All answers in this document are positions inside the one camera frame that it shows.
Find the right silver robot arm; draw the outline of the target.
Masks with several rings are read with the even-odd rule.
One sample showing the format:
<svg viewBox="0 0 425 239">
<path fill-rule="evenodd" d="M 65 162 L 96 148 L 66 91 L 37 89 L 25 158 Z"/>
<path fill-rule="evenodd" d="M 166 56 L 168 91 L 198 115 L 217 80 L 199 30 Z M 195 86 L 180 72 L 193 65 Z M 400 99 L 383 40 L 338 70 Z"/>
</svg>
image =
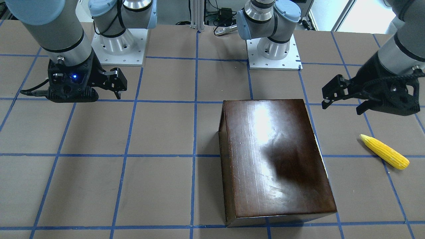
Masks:
<svg viewBox="0 0 425 239">
<path fill-rule="evenodd" d="M 47 78 L 39 85 L 20 90 L 20 94 L 45 97 L 55 103 L 95 102 L 96 88 L 111 91 L 121 99 L 128 81 L 122 70 L 106 71 L 106 57 L 92 46 L 76 15 L 75 0 L 7 0 L 6 6 L 20 20 L 49 56 Z M 153 29 L 157 24 L 155 0 L 90 0 L 98 46 L 106 56 L 140 53 L 132 29 Z"/>
</svg>

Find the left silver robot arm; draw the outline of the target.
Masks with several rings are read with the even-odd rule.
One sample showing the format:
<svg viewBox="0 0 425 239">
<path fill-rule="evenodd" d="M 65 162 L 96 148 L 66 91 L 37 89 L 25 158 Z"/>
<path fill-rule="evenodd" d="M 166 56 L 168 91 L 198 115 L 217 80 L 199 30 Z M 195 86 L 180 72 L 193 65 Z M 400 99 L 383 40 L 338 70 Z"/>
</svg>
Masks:
<svg viewBox="0 0 425 239">
<path fill-rule="evenodd" d="M 420 111 L 419 78 L 424 77 L 424 1 L 389 0 L 402 26 L 358 70 L 355 77 L 336 75 L 323 88 L 322 108 L 334 101 L 363 99 L 356 108 L 409 116 Z M 249 0 L 236 15 L 241 39 L 260 39 L 259 51 L 270 60 L 283 59 L 300 19 L 299 6 L 290 0 Z"/>
</svg>

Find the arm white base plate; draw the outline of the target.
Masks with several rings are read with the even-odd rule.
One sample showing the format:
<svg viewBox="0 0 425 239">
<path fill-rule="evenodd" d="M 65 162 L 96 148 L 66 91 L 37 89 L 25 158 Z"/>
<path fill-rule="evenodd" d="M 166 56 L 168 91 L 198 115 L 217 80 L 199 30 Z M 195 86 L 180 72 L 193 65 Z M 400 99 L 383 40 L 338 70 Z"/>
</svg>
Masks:
<svg viewBox="0 0 425 239">
<path fill-rule="evenodd" d="M 95 34 L 91 45 L 102 65 L 142 67 L 148 33 L 148 29 L 127 29 L 116 38 Z"/>
<path fill-rule="evenodd" d="M 286 43 L 269 38 L 246 40 L 249 68 L 252 70 L 300 71 L 303 69 L 295 36 Z"/>
</svg>

